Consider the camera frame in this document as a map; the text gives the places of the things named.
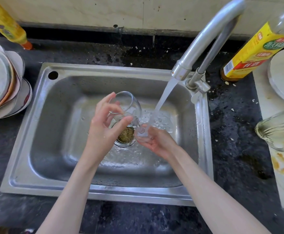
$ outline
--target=black hole in sink corner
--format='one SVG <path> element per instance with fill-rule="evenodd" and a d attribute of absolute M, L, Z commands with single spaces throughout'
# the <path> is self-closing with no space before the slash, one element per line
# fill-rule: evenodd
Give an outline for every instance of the black hole in sink corner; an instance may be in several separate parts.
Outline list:
<path fill-rule="evenodd" d="M 52 80 L 53 80 L 53 79 L 57 79 L 58 76 L 59 76 L 59 74 L 58 74 L 56 71 L 52 71 L 52 72 L 50 72 L 49 75 L 48 75 L 49 79 L 52 79 Z"/>

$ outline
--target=wet counter surface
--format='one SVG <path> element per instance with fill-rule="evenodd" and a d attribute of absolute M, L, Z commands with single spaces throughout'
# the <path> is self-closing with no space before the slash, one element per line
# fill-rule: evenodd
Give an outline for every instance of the wet counter surface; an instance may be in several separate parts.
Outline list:
<path fill-rule="evenodd" d="M 35 86 L 43 62 L 97 64 L 170 70 L 185 49 L 149 44 L 136 47 L 54 40 L 32 40 L 35 50 L 0 39 L 19 53 L 24 77 Z M 271 233 L 284 233 L 284 210 L 267 145 L 255 134 L 261 120 L 252 75 L 226 85 L 219 70 L 233 53 L 220 52 L 208 67 L 208 92 L 214 180 Z M 24 113 L 0 119 L 0 185 Z M 0 226 L 37 229 L 54 197 L 0 193 Z M 195 207 L 88 200 L 81 233 L 211 233 Z"/>

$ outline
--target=barcode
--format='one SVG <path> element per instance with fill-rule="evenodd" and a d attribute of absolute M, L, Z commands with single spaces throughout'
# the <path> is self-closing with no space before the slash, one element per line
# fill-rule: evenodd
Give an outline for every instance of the barcode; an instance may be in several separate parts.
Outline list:
<path fill-rule="evenodd" d="M 230 60 L 230 62 L 224 67 L 224 74 L 227 75 L 232 69 L 234 68 L 233 66 L 233 61 Z"/>

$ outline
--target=faucet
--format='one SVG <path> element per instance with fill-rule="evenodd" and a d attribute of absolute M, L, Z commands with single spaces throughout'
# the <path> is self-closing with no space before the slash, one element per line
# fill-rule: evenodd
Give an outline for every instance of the faucet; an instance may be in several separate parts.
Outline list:
<path fill-rule="evenodd" d="M 199 56 L 218 35 L 218 38 L 212 45 L 200 67 L 198 67 L 194 75 L 186 81 L 186 86 L 190 90 L 198 89 L 202 94 L 210 90 L 210 85 L 203 81 L 202 77 L 205 75 L 209 64 L 229 38 L 240 15 L 244 12 L 245 6 L 245 0 L 232 0 L 222 7 L 206 27 L 197 35 L 183 56 L 174 65 L 171 70 L 172 77 L 177 80 L 185 80 Z"/>

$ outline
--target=plastic bottle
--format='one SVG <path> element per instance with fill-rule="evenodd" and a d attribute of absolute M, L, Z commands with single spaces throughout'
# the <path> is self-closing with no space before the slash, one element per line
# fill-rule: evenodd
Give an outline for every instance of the plastic bottle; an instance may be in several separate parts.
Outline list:
<path fill-rule="evenodd" d="M 284 9 L 278 11 L 221 69 L 221 78 L 238 81 L 284 48 Z"/>
<path fill-rule="evenodd" d="M 32 44 L 27 40 L 26 32 L 0 5 L 0 33 L 13 43 L 18 43 L 24 49 L 32 49 Z"/>

